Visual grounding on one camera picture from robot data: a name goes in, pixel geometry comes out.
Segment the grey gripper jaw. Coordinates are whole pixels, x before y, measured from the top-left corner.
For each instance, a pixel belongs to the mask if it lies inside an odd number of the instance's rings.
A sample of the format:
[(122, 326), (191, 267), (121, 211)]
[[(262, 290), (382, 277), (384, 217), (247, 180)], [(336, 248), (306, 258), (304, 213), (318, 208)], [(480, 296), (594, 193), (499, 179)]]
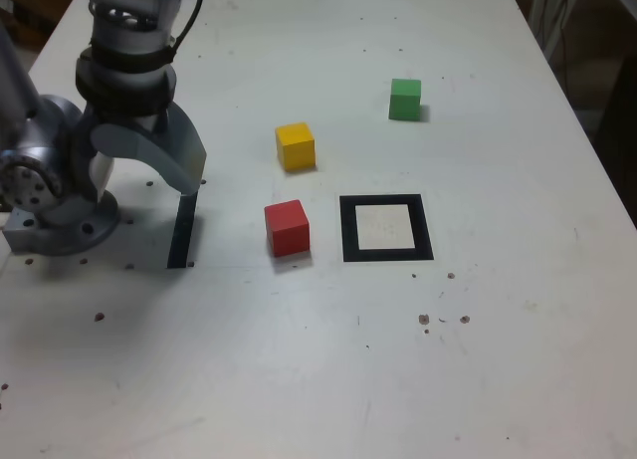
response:
[[(106, 156), (137, 160), (150, 166), (150, 158), (153, 153), (152, 137), (153, 133), (147, 131), (140, 132), (108, 123), (102, 124), (92, 131), (91, 143), (98, 152)], [(198, 190), (198, 181), (165, 182), (184, 195), (192, 195)]]

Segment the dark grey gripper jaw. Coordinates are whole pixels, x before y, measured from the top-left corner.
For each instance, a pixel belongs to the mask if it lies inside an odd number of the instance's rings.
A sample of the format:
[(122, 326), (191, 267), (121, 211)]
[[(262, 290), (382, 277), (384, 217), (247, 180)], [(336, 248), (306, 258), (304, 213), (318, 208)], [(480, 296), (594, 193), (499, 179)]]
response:
[(207, 158), (202, 139), (186, 112), (170, 104), (153, 130), (150, 166), (165, 181), (200, 181)]

